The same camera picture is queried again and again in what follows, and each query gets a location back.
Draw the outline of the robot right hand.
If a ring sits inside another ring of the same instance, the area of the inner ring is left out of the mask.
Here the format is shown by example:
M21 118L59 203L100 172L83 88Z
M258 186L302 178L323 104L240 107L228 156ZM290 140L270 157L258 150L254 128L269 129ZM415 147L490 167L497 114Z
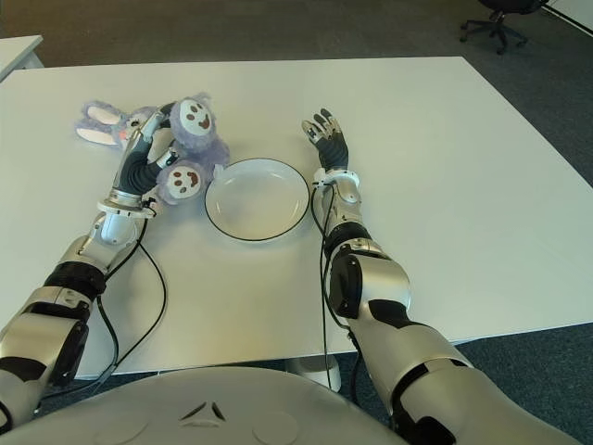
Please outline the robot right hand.
M348 168L348 147L337 119L326 108L313 115L313 121L304 120L302 130L316 147L321 166L326 171Z

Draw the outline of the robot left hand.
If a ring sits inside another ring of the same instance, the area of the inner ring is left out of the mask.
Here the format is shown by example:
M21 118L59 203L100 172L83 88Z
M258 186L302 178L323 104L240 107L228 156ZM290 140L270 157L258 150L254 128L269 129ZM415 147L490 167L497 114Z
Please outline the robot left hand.
M115 175L112 188L121 193L143 196L157 185L159 173L171 166L179 155L170 143L168 149L156 160L149 162L148 155L157 130L170 126L170 113L174 104L157 108L149 118L132 132L123 159Z

